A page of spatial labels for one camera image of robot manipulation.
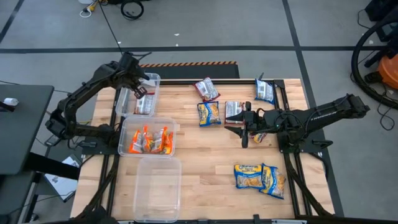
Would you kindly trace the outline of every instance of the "empty plastic container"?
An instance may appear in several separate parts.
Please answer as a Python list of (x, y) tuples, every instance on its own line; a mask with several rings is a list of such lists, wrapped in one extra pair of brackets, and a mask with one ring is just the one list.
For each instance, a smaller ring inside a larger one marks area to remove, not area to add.
[[(144, 96), (142, 99), (137, 100), (134, 96), (134, 92), (129, 90), (128, 88), (121, 88), (118, 102), (116, 104), (116, 114), (119, 116), (137, 116), (141, 118), (151, 117), (155, 113), (156, 101), (159, 95), (159, 85), (160, 85), (160, 76), (154, 73), (145, 73), (149, 80), (144, 80), (141, 86), (143, 86), (148, 94)], [(137, 102), (140, 104), (144, 104), (149, 102), (149, 109), (145, 110), (145, 108), (141, 108), (138, 110)]]
[(137, 222), (172, 223), (180, 215), (180, 160), (143, 158), (137, 168), (133, 212)]
[[(167, 127), (167, 133), (173, 132), (173, 146), (170, 154), (133, 154), (129, 152), (132, 138), (137, 130), (143, 132), (144, 126), (148, 126), (148, 132), (154, 133)], [(175, 138), (177, 132), (177, 123), (172, 118), (140, 118), (136, 116), (127, 117), (122, 125), (122, 130), (119, 139), (118, 152), (121, 156), (131, 157), (172, 157), (175, 152)]]

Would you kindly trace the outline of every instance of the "black and orange hazard tape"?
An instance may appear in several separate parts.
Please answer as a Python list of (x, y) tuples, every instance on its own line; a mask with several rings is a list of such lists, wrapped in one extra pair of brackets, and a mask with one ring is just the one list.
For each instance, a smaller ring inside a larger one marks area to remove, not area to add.
[(236, 65), (236, 62), (230, 61), (230, 62), (158, 63), (158, 64), (143, 64), (140, 66), (141, 68), (154, 68), (154, 67), (196, 66), (196, 65)]

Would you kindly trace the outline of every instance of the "wooden tabletop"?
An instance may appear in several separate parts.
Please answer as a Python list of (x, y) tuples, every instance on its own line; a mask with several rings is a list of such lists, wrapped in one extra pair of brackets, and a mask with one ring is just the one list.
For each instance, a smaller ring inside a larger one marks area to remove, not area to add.
[[(286, 79), (286, 92), (290, 108), (307, 109), (307, 103), (299, 79)], [(224, 123), (225, 101), (251, 101), (252, 108), (272, 110), (274, 106), (254, 101), (253, 85), (216, 85), (221, 96), (220, 117)], [(108, 123), (115, 90), (106, 88), (98, 93), (92, 125)], [(237, 189), (233, 175), (235, 164), (256, 165), (265, 163), (276, 166), (286, 175), (283, 155), (279, 152), (276, 135), (268, 134), (262, 143), (249, 140), (247, 149), (241, 148), (236, 134), (226, 130), (224, 124), (199, 128), (197, 103), (201, 98), (192, 85), (162, 85), (155, 116), (176, 120), (178, 131), (174, 157), (182, 163), (181, 220), (196, 219), (252, 219), (293, 218), (289, 186), (285, 183), (285, 199), (261, 194), (255, 189)], [(301, 154), (307, 187), (330, 213), (333, 213), (331, 197), (322, 163)], [(71, 217), (78, 215), (97, 191), (103, 156), (95, 156), (81, 168), (78, 188)], [(112, 216), (117, 220), (133, 220), (134, 185), (139, 158), (121, 157), (118, 169)], [(297, 196), (301, 214), (303, 200), (298, 187)], [(103, 197), (106, 207), (108, 191)]]

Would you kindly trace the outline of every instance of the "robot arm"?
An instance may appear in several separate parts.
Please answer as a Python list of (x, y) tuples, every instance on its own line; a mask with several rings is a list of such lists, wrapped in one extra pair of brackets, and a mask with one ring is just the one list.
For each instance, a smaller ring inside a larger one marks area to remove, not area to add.
[(127, 87), (134, 92), (137, 98), (142, 98), (147, 91), (144, 87), (139, 87), (140, 79), (148, 80), (149, 77), (141, 70), (138, 63), (139, 61), (131, 53), (125, 52), (119, 62), (100, 66), (91, 80), (82, 83), (79, 89), (58, 103), (57, 109), (51, 113), (50, 119), (45, 124), (47, 129), (60, 139), (93, 136), (113, 145), (118, 140), (113, 127), (108, 124), (98, 127), (78, 124), (76, 112), (79, 107), (106, 87), (115, 89)]
[(225, 128), (242, 138), (242, 147), (248, 146), (248, 133), (282, 133), (286, 143), (297, 145), (316, 130), (341, 119), (363, 118), (369, 110), (360, 97), (352, 94), (308, 110), (251, 111), (251, 103), (246, 102), (246, 111), (227, 118), (244, 121), (244, 129)]

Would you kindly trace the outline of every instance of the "floor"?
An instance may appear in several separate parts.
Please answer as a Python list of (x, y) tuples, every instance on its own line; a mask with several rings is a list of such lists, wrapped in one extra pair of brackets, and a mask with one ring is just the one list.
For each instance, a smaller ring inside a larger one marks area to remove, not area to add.
[[(324, 129), (326, 138), (334, 141), (329, 152), (343, 213), (398, 220), (398, 129), (382, 129), (378, 102), (349, 80), (352, 46), (366, 32), (357, 25), (357, 12), (368, 2), (151, 0), (143, 2), (145, 13), (138, 21), (125, 20), (117, 6), (104, 11), (121, 47), (154, 52), (143, 63), (234, 60), (241, 78), (262, 72), (265, 78), (301, 78), (310, 105), (346, 93), (359, 95), (371, 108), (364, 119)], [(0, 0), (0, 80), (73, 91), (102, 63), (118, 60), (101, 10), (84, 19), (79, 16), (83, 7), (76, 0)], [(364, 12), (360, 22), (372, 25)], [(372, 36), (366, 45), (382, 43)], [(48, 110), (64, 97), (54, 93)], [(79, 109), (78, 120), (91, 118), (94, 103), (93, 98)], [(389, 116), (397, 118), (398, 112)], [(37, 137), (44, 141), (49, 136), (42, 126)], [(35, 142), (32, 151), (43, 154), (45, 148)], [(72, 200), (53, 198), (39, 202), (35, 213), (40, 222), (65, 220), (71, 207)]]

